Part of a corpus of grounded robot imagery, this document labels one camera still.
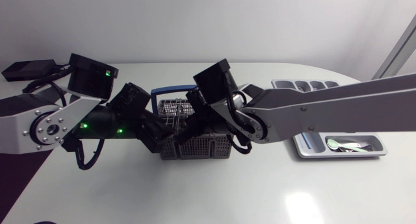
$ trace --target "metal pole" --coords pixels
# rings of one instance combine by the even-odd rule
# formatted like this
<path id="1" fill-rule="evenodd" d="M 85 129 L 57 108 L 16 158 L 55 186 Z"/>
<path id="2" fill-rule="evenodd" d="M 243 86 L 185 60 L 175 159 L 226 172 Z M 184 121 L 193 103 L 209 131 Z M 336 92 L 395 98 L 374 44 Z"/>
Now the metal pole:
<path id="1" fill-rule="evenodd" d="M 372 79 L 395 76 L 416 49 L 416 15 Z"/>

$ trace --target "robotic arm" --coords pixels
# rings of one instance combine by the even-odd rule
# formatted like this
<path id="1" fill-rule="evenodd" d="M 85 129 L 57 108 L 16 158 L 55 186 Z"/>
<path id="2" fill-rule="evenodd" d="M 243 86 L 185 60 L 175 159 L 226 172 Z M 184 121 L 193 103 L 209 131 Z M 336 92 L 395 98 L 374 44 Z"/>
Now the robotic arm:
<path id="1" fill-rule="evenodd" d="M 194 80 L 187 97 L 196 113 L 179 143 L 204 131 L 235 134 L 249 146 L 301 132 L 416 131 L 416 74 L 303 93 L 237 87 L 223 60 Z"/>
<path id="2" fill-rule="evenodd" d="M 150 95 L 134 84 L 126 84 L 105 106 L 111 95 L 118 70 L 101 62 L 72 54 L 70 68 L 60 74 L 34 81 L 24 94 L 0 100 L 0 153 L 25 154 L 48 151 L 62 145 L 75 151 L 81 169 L 83 148 L 80 139 L 100 139 L 97 157 L 104 139 L 137 138 L 158 153 L 163 140 L 173 134 L 162 119 L 145 110 Z M 68 88 L 62 90 L 53 80 L 71 73 Z M 51 87 L 37 94 L 38 87 Z M 64 92 L 71 93 L 67 105 Z M 55 102 L 61 98 L 62 106 Z"/>

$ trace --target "black cable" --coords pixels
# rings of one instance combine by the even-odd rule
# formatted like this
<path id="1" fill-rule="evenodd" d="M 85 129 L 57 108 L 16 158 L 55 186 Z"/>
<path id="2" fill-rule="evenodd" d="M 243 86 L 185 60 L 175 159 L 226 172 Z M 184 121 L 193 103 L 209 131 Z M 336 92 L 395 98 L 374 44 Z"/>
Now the black cable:
<path id="1" fill-rule="evenodd" d="M 235 108 L 234 105 L 234 101 L 233 101 L 233 92 L 231 92 L 231 90 L 229 89 L 228 86 L 228 79 L 227 79 L 227 75 L 224 76 L 224 85 L 226 87 L 227 90 L 227 107 L 228 107 L 228 112 L 229 115 L 231 116 L 231 118 L 233 119 L 233 121 L 242 129 L 244 129 L 245 131 L 248 131 L 250 133 L 254 133 L 254 128 L 250 125 L 245 124 L 240 118 L 237 117 L 237 115 L 235 114 L 235 111 L 237 110 Z M 244 102 L 247 102 L 246 97 L 244 96 L 244 94 L 242 94 Z"/>
<path id="2" fill-rule="evenodd" d="M 79 169 L 81 170 L 88 170 L 90 169 L 98 160 L 99 154 L 101 153 L 101 150 L 103 149 L 103 145 L 104 145 L 104 139 L 100 139 L 97 149 L 94 152 L 94 155 L 92 156 L 91 160 L 87 163 L 84 164 L 84 148 L 83 148 L 83 144 L 80 143 L 76 150 L 75 150 L 75 156 L 77 158 L 77 164 Z"/>
<path id="3" fill-rule="evenodd" d="M 65 95 L 64 92 L 57 86 L 57 84 L 55 84 L 54 82 L 49 82 L 49 84 L 52 86 L 52 88 L 54 88 L 57 93 L 59 94 L 60 97 L 60 101 L 62 101 L 62 105 L 66 106 L 66 100 L 65 100 Z"/>
<path id="4" fill-rule="evenodd" d="M 237 150 L 241 154 L 247 155 L 252 150 L 252 144 L 250 142 L 247 143 L 247 148 L 245 149 L 245 148 L 238 146 L 236 143 L 234 143 L 231 135 L 227 135 L 227 140 L 234 147 L 234 149 Z"/>
<path id="5" fill-rule="evenodd" d="M 61 71 L 59 73 L 55 73 L 55 74 L 52 74 L 48 77 L 44 77 L 44 78 L 32 81 L 26 86 L 26 88 L 22 89 L 22 92 L 23 93 L 31 93 L 31 92 L 35 91 L 36 89 L 38 89 L 39 87 L 42 87 L 45 84 L 48 84 L 52 81 L 55 81 L 57 79 L 60 79 L 62 77 L 65 77 L 65 76 L 69 75 L 72 72 L 72 70 L 73 70 L 73 68 L 69 67 L 68 69 L 65 69 L 64 71 Z"/>
<path id="6" fill-rule="evenodd" d="M 242 92 L 242 91 L 234 91 L 234 92 L 232 92 L 231 94 L 240 94 L 241 95 L 241 97 L 242 97 L 242 100 L 243 100 L 243 102 L 242 102 L 242 104 L 243 105 L 245 105 L 245 104 L 247 104 L 247 99 L 246 99 L 246 96 L 245 96 L 245 94 Z"/>

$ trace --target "spoon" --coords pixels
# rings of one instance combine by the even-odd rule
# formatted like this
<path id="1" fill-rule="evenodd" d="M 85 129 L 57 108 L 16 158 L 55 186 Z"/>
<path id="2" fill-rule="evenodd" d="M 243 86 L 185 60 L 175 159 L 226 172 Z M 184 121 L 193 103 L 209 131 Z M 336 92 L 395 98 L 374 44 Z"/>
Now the spoon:
<path id="1" fill-rule="evenodd" d="M 357 151 L 357 152 L 367 152 L 367 150 L 360 149 L 360 148 L 357 148 L 357 147 L 352 147 L 352 146 L 348 145 L 347 143 L 338 143 L 338 142 L 336 142 L 335 140 L 332 140 L 332 139 L 328 139 L 328 141 L 326 142 L 326 145 L 332 150 L 337 150 L 338 148 L 342 147 L 342 148 L 351 149 L 351 150 L 354 150 L 354 151 Z"/>

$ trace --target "white wall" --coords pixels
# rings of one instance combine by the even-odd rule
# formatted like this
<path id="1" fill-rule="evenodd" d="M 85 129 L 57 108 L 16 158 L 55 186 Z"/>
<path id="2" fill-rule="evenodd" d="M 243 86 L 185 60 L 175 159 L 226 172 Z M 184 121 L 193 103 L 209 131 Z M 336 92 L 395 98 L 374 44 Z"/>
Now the white wall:
<path id="1" fill-rule="evenodd" d="M 79 53 L 108 63 L 292 62 L 366 80 L 415 14 L 415 0 L 0 0 L 0 69 Z"/>

